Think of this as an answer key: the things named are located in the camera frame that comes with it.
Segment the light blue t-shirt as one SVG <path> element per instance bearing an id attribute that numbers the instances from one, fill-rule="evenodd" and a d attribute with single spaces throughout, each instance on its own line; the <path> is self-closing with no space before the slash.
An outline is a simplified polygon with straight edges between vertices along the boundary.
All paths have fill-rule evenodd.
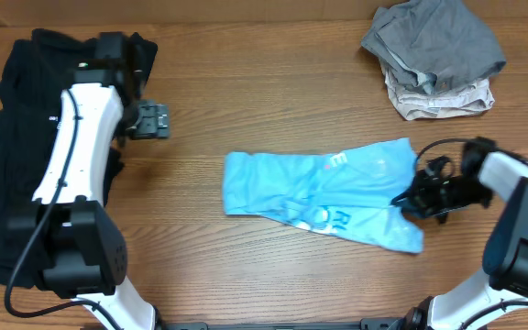
<path id="1" fill-rule="evenodd" d="M 231 152 L 225 157 L 224 212 L 419 254 L 423 230 L 391 203 L 410 187 L 415 161 L 408 138 L 324 155 Z"/>

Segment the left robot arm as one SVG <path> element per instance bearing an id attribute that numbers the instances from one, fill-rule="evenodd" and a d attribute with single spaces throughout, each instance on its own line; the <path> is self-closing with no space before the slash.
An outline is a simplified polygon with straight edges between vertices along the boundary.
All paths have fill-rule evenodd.
<path id="1" fill-rule="evenodd" d="M 127 276 L 127 243 L 105 210 L 105 172 L 113 143 L 165 139 L 168 108 L 143 98 L 158 52 L 139 35 L 104 32 L 93 54 L 56 74 L 60 122 L 49 163 L 29 203 L 8 221 L 23 247 L 5 286 L 4 306 L 15 317 L 12 291 L 26 273 L 60 308 L 81 306 L 104 329 L 165 327 Z"/>

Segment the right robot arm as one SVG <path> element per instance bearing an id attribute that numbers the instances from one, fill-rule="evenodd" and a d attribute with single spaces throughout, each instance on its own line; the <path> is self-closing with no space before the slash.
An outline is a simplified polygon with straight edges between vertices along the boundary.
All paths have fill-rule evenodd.
<path id="1" fill-rule="evenodd" d="M 505 206 L 482 256 L 482 266 L 452 291 L 428 297 L 394 329 L 485 329 L 505 314 L 528 308 L 528 159 L 484 137 L 462 139 L 460 175 L 445 175 L 450 158 L 426 162 L 410 187 L 391 203 L 420 218 L 446 222 L 471 204 Z"/>

